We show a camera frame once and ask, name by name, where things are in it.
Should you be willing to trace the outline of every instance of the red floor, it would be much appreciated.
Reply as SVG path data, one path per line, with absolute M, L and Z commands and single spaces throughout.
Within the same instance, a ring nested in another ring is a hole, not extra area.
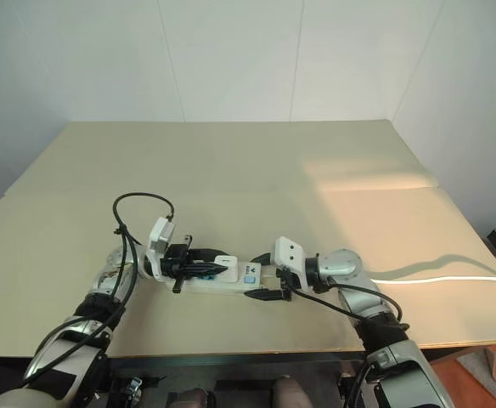
M 496 345 L 490 349 L 496 352 Z M 433 369 L 456 408 L 496 408 L 496 399 L 457 360 L 435 364 Z

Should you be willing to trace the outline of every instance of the white wall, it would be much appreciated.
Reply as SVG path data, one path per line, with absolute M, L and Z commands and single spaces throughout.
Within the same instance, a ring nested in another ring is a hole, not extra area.
M 393 124 L 476 229 L 496 227 L 496 2 L 447 1 Z
M 457 179 L 478 156 L 495 157 L 496 132 L 483 129 L 496 105 L 455 102 L 496 100 L 487 3 L 0 0 L 0 197 L 71 120 L 395 118 L 484 230 L 496 224 L 496 164 L 477 171 L 482 187 Z M 456 43 L 467 46 L 456 53 Z M 443 92 L 446 110 L 435 106 Z M 443 125 L 433 132 L 434 122 Z M 454 155 L 466 134 L 472 148 Z

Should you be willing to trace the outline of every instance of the black cable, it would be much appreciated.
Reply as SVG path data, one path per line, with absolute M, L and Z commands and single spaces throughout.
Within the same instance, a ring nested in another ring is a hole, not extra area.
M 169 221 L 171 221 L 174 218 L 174 206 L 172 205 L 172 203 L 169 200 L 167 200 L 162 195 L 157 195 L 157 194 L 153 194 L 153 193 L 144 193 L 144 192 L 140 192 L 140 191 L 136 191 L 133 193 L 126 193 L 126 194 L 122 194 L 119 197 L 117 197 L 114 200 L 114 203 L 112 204 L 112 212 L 114 213 L 114 217 L 116 218 L 116 221 L 118 222 L 119 227 L 120 227 L 117 230 L 118 232 L 120 232 L 122 226 L 125 226 L 125 223 L 121 220 L 120 214 L 118 213 L 118 203 L 125 198 L 134 197 L 134 196 L 152 197 L 152 198 L 156 198 L 158 200 L 164 201 L 166 204 L 169 205 L 169 207 L 171 209 L 171 213 L 166 218 Z M 140 242 L 137 241 L 137 239 L 134 236 L 131 235 L 131 238 L 135 242 L 137 242 L 137 244 L 141 245 Z M 114 289 L 112 290 L 112 293 L 110 294 L 110 296 L 112 298 L 115 296 L 116 292 L 118 291 L 118 287 L 121 284 L 121 278 L 123 276 L 123 269 L 124 269 L 126 257 L 127 257 L 126 237 L 123 234 L 121 234 L 121 243 L 123 245 L 123 251 L 121 254 L 121 266 L 120 266 L 120 270 L 118 271 L 118 277 L 116 278 L 116 283 L 114 284 Z
M 120 264 L 120 270 L 118 271 L 118 276 L 116 277 L 116 283 L 114 284 L 114 289 L 112 289 L 112 293 L 110 294 L 110 297 L 114 299 L 114 296 L 116 295 L 116 292 L 118 292 L 118 287 L 120 287 L 121 284 L 121 278 L 123 277 L 123 270 L 126 266 L 126 258 L 127 258 L 127 243 L 126 243 L 126 236 L 124 234 L 121 234 L 121 264 Z
M 348 398 L 344 401 L 344 405 L 342 406 L 342 408 L 356 408 L 356 405 L 359 401 L 359 396 L 361 395 L 361 385 L 363 384 L 365 378 L 367 377 L 367 374 L 369 374 L 369 371 L 371 371 L 371 369 L 371 364 L 369 364 L 367 360 L 364 361 L 358 371 L 358 374 L 356 375 L 356 379 L 352 385 L 352 388 L 350 389 Z
M 332 283 L 332 284 L 330 284 L 330 287 L 336 287 L 339 289 L 352 289 L 354 291 L 365 292 L 365 293 L 369 293 L 371 295 L 378 296 L 379 298 L 382 298 L 382 299 L 388 301 L 389 303 L 391 303 L 395 307 L 395 309 L 397 309 L 397 321 L 401 321 L 401 319 L 403 318 L 403 310 L 401 309 L 401 306 L 399 306 L 399 303 L 397 303 L 395 300 L 393 300 L 391 297 L 385 295 L 384 293 L 373 291 L 371 289 L 366 289 L 366 288 L 360 287 L 360 286 L 346 285 L 346 284 L 342 284 L 342 283 Z
M 334 311 L 337 311 L 339 313 L 342 313 L 343 315 L 346 315 L 348 317 L 352 317 L 353 319 L 362 320 L 362 321 L 367 322 L 369 324 L 374 324 L 374 325 L 379 325 L 379 326 L 388 326 L 388 327 L 396 327 L 396 328 L 397 328 L 397 326 L 399 326 L 404 331 L 406 331 L 409 328 L 409 325 L 404 324 L 404 323 L 401 323 L 399 325 L 388 325 L 386 323 L 380 323 L 378 321 L 374 321 L 374 320 L 368 319 L 368 318 L 366 318 L 366 317 L 364 317 L 364 316 L 362 316 L 360 314 L 355 314 L 355 313 L 351 312 L 350 310 L 339 308 L 338 306 L 335 306 L 334 304 L 325 302 L 324 300 L 319 299 L 317 297 L 307 295 L 306 293 L 300 292 L 300 291 L 298 291 L 295 288 L 295 285 L 293 284 L 293 281 L 291 279 L 291 276 L 292 276 L 292 273 L 291 272 L 285 272 L 282 276 L 284 276 L 284 278 L 285 278 L 285 284 L 296 295 L 298 295 L 298 296 L 300 296 L 302 298 L 308 299 L 308 300 L 312 300 L 313 302 L 316 302 L 316 303 L 319 303 L 319 304 L 323 304 L 324 306 L 326 306 L 326 307 L 328 307 L 330 309 L 333 309 Z
M 119 225 L 122 225 L 123 224 L 123 221 L 121 221 L 121 217 L 118 214 L 118 203 L 121 200 L 123 200 L 124 198 L 135 197 L 135 196 L 153 197 L 153 198 L 156 198 L 158 200 L 161 200 L 161 201 L 166 202 L 169 205 L 170 209 L 171 209 L 171 213 L 166 216 L 166 219 L 168 219 L 169 221 L 172 221 L 172 219 L 174 218 L 174 206 L 164 196 L 157 195 L 157 194 L 154 194 L 154 193 L 143 193 L 143 192 L 140 192 L 140 191 L 136 191 L 136 192 L 133 192 L 133 193 L 122 194 L 122 195 L 120 195 L 118 198 L 116 198 L 114 200 L 114 203 L 112 204 L 112 212 L 114 213 L 114 217 L 116 218 L 116 221 L 118 222 Z
M 65 329 L 66 327 L 69 327 L 69 326 L 75 325 L 76 323 L 79 323 L 79 322 L 81 322 L 81 321 L 84 321 L 84 320 L 92 320 L 92 319 L 94 319 L 94 318 L 96 318 L 96 317 L 99 317 L 99 315 L 100 315 L 100 312 L 99 312 L 99 313 L 94 313 L 94 314 L 91 314 L 91 315 L 89 315 L 89 316 L 78 317 L 78 318 L 76 318 L 76 319 L 66 321 L 65 323 L 63 323 L 63 324 L 61 324 L 61 325 L 59 325 L 59 326 L 55 327 L 55 328 L 54 328 L 54 329 L 53 329 L 50 333 L 48 333 L 48 334 L 46 335 L 46 337 L 45 337 L 45 338 L 41 341 L 41 343 L 38 345 L 37 350 L 35 351 L 35 355 L 37 355 L 37 353 L 38 353 L 39 351 L 41 351 L 41 349 L 44 347 L 44 345 L 48 342 L 48 340 L 49 340 L 50 338 L 52 338 L 52 336 L 53 336 L 55 333 L 57 333 L 57 332 L 59 332 L 59 331 L 61 331 L 61 330 Z

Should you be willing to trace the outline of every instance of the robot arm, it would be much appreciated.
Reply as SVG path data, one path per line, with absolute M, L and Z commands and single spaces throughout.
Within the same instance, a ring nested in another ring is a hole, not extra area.
M 129 246 L 124 241 L 124 247 L 108 256 L 75 313 L 38 347 L 21 387 L 0 395 L 0 408 L 85 406 L 107 372 L 105 351 L 137 277 L 174 282 L 172 290 L 180 292 L 185 281 L 232 270 L 229 264 L 235 257 L 216 250 L 190 250 L 190 236 L 182 244 L 169 245 L 173 229 L 169 218 L 160 218 L 152 229 L 148 248 L 134 244 L 130 237 Z M 348 250 L 307 258 L 299 244 L 280 237 L 271 262 L 286 274 L 282 277 L 288 282 L 295 276 L 294 285 L 305 293 L 326 292 L 345 284 L 379 291 L 365 275 L 359 256 Z M 248 263 L 246 270 L 255 267 L 259 265 Z M 375 395 L 380 406 L 453 407 L 420 349 L 408 339 L 380 296 L 347 287 L 340 287 L 339 296 L 358 317 L 352 319 L 352 324 L 364 342 L 371 379 L 379 382 Z M 135 386 L 133 398 L 137 393 Z
M 271 260 L 281 271 L 295 275 L 303 292 L 310 292 L 310 288 L 327 292 L 341 284 L 379 292 L 364 273 L 360 257 L 346 249 L 307 258 L 299 244 L 280 237 Z M 341 287 L 339 296 L 352 313 L 363 317 L 352 319 L 352 325 L 364 343 L 369 376 L 378 382 L 375 396 L 380 407 L 454 407 L 426 358 L 382 297 Z

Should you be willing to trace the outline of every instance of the person's knee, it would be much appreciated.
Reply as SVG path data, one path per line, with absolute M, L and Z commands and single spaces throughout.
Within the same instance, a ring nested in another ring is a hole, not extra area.
M 184 391 L 169 408 L 206 408 L 208 393 L 202 388 Z
M 313 405 L 296 380 L 281 377 L 274 384 L 273 408 L 313 408 Z

